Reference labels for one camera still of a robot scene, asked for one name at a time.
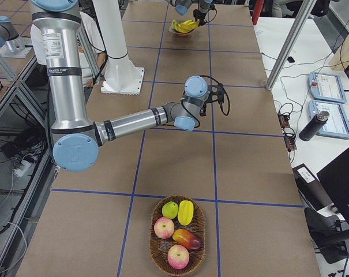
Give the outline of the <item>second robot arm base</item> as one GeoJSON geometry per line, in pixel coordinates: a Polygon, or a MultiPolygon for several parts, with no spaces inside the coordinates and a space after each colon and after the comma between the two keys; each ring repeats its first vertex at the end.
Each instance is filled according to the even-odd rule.
{"type": "Polygon", "coordinates": [[[26,58],[32,48],[30,39],[19,35],[6,16],[0,16],[0,54],[4,58],[26,58]]]}

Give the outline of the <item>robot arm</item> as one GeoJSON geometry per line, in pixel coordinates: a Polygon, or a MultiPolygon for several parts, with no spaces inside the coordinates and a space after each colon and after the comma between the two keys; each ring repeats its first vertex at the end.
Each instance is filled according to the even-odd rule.
{"type": "Polygon", "coordinates": [[[197,4],[193,12],[194,19],[199,21],[199,26],[207,23],[205,16],[210,10],[216,10],[215,4],[211,0],[166,0],[166,2],[175,8],[176,12],[183,16],[192,4],[197,4]]]}

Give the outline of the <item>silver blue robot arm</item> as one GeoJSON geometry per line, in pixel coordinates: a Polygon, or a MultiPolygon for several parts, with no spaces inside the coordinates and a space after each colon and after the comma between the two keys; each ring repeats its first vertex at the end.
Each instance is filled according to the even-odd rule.
{"type": "MultiPolygon", "coordinates": [[[[144,69],[134,66],[128,56],[117,1],[95,1],[100,34],[108,56],[103,92],[137,95],[144,69]]],[[[47,73],[54,103],[55,122],[51,127],[52,154],[67,171],[83,171],[97,159],[99,147],[128,134],[172,122],[192,131],[199,127],[209,103],[229,100],[220,82],[207,83],[207,76],[192,76],[185,82],[179,103],[169,102],[117,119],[94,122],[87,116],[82,71],[77,49],[81,17],[77,1],[32,1],[33,24],[42,33],[47,73]]]]}

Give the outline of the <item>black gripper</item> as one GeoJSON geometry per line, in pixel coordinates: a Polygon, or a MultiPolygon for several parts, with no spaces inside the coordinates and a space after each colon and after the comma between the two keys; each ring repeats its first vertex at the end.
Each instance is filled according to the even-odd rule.
{"type": "Polygon", "coordinates": [[[208,23],[208,21],[205,18],[206,15],[208,14],[208,12],[209,12],[209,9],[203,10],[203,11],[195,9],[193,11],[193,16],[194,16],[195,20],[198,21],[199,26],[203,26],[203,25],[208,23]]]}
{"type": "Polygon", "coordinates": [[[222,84],[208,85],[208,98],[206,104],[218,102],[220,107],[224,104],[225,89],[222,84]]]}

